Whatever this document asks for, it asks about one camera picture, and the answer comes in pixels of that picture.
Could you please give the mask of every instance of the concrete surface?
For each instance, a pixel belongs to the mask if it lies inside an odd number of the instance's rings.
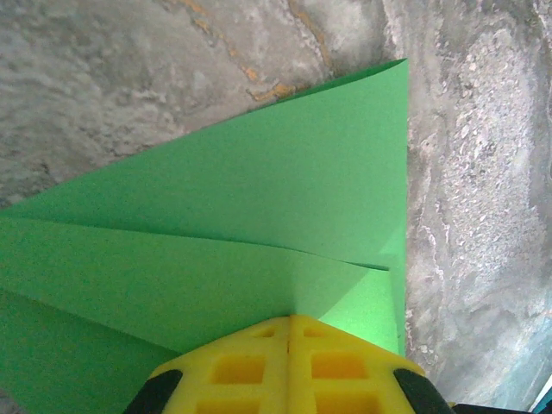
[[[3,0],[0,23],[2,207],[408,57],[409,356],[446,398],[529,407],[552,370],[548,0]]]

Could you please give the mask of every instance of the marble surface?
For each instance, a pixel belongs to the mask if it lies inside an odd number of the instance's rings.
[[[551,41],[548,0],[3,0],[0,208],[408,57],[408,355],[448,399],[528,408],[552,371]]]

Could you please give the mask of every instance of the black rubber piece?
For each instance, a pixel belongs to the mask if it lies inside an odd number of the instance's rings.
[[[528,411],[504,410],[480,405],[458,404],[452,407],[456,414],[525,414]]]
[[[172,369],[148,379],[123,414],[161,414],[181,378],[182,372]]]
[[[423,375],[404,368],[396,369],[393,374],[416,414],[455,414]]]

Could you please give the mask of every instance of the gray stone surface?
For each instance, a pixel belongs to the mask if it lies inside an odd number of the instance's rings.
[[[409,356],[446,398],[527,408],[552,370],[551,41],[548,0],[3,0],[0,207],[408,57]]]

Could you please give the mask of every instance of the green paper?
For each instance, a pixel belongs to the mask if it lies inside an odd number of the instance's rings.
[[[291,313],[403,353],[406,80],[340,78],[1,211],[0,387],[121,411],[155,365]]]

